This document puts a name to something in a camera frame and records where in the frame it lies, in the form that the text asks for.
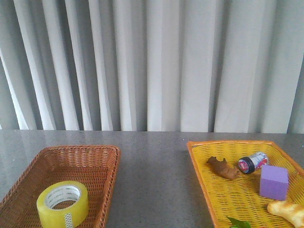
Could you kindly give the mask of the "yellow tape roll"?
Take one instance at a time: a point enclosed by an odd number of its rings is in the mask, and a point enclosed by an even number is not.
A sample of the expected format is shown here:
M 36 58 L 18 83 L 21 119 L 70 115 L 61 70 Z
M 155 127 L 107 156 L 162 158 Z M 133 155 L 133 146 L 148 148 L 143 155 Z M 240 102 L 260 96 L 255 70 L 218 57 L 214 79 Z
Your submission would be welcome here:
M 42 227 L 75 228 L 88 215 L 88 190 L 78 181 L 58 182 L 42 191 L 36 206 Z

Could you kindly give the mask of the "brown woven basket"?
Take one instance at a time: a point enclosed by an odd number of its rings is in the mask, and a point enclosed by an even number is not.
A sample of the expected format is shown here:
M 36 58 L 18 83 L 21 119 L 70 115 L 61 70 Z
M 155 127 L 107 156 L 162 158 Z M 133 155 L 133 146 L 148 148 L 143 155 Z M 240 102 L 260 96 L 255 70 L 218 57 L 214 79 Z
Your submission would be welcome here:
M 39 228 L 36 201 L 44 189 L 78 181 L 88 190 L 89 212 L 81 228 L 104 228 L 121 158 L 113 145 L 61 145 L 39 152 L 0 203 L 2 228 Z

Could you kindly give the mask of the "brown ginger root toy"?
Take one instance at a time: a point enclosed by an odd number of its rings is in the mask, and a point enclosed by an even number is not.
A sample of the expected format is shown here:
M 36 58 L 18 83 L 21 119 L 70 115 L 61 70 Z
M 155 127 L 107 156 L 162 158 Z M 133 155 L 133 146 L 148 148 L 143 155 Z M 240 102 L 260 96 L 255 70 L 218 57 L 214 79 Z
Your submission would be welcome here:
M 239 177 L 239 171 L 236 168 L 229 167 L 225 158 L 219 161 L 216 157 L 211 156 L 207 163 L 217 175 L 223 178 L 234 180 Z

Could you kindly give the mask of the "white pleated curtain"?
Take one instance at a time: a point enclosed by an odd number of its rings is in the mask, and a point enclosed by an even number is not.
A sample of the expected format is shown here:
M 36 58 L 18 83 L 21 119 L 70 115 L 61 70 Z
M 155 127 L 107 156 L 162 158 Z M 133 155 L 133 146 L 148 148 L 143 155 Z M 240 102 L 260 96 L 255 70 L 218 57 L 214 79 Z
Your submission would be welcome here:
M 301 0 L 3 0 L 0 127 L 303 133 Z

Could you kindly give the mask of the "small black-lidded jar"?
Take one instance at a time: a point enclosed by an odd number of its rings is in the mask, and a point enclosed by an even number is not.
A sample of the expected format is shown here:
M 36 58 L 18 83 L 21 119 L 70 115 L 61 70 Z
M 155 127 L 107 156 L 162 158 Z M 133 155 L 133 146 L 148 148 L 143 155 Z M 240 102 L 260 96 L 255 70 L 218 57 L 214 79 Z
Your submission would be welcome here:
M 238 160 L 238 167 L 242 173 L 251 174 L 260 169 L 262 165 L 269 164 L 269 158 L 264 152 L 256 152 Z

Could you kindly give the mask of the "yellow woven basket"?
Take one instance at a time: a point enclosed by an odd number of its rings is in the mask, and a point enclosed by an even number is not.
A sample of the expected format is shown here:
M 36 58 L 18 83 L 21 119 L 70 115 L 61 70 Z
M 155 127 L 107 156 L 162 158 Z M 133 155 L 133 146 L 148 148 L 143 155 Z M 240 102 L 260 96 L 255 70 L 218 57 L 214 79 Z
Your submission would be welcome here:
M 268 213 L 267 205 L 272 200 L 259 195 L 260 170 L 228 180 L 215 174 L 207 163 L 214 156 L 226 159 L 228 166 L 234 167 L 240 158 L 264 152 L 270 165 L 288 169 L 287 201 L 303 205 L 304 170 L 278 145 L 272 141 L 222 140 L 190 141 L 187 147 L 214 227 L 231 227 L 230 218 L 247 221 L 253 228 L 293 227 L 286 219 Z

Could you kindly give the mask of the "orange toy carrot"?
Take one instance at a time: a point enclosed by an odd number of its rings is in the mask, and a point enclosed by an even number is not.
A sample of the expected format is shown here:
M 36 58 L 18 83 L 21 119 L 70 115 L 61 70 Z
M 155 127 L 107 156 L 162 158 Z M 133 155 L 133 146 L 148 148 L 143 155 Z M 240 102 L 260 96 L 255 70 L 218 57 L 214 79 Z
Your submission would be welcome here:
M 230 228 L 251 228 L 251 225 L 248 221 L 242 221 L 231 217 L 227 217 L 227 218 L 232 224 Z

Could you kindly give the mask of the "purple foam cube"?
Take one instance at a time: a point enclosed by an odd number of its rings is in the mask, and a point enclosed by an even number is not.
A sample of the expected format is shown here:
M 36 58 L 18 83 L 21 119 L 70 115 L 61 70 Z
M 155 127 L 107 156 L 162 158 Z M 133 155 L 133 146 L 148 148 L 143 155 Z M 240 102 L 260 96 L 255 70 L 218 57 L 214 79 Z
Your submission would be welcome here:
M 259 184 L 259 195 L 274 200 L 285 200 L 289 188 L 286 168 L 263 165 Z

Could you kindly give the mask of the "toy croissant bread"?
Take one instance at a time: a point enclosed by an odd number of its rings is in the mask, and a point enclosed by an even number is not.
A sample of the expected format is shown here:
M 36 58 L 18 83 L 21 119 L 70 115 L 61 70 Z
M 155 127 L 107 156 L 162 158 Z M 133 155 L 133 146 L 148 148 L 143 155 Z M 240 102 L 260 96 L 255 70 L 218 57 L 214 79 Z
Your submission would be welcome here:
M 295 228 L 304 227 L 304 207 L 288 201 L 273 201 L 267 206 L 267 211 L 273 215 L 283 217 Z

